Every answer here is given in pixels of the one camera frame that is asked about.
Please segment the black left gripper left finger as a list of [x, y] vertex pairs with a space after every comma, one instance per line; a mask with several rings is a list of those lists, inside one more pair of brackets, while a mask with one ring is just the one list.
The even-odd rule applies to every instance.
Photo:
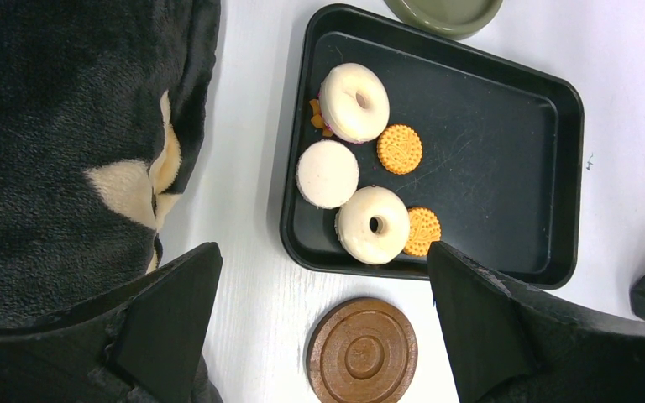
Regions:
[[222, 265], [218, 245], [203, 243], [134, 299], [108, 360], [132, 386], [123, 401], [221, 401], [202, 347]]

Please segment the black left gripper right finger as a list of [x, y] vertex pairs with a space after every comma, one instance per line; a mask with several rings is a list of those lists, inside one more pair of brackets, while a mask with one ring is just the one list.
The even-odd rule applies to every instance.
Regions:
[[539, 364], [504, 276], [442, 242], [427, 271], [459, 400], [516, 402], [512, 386]]

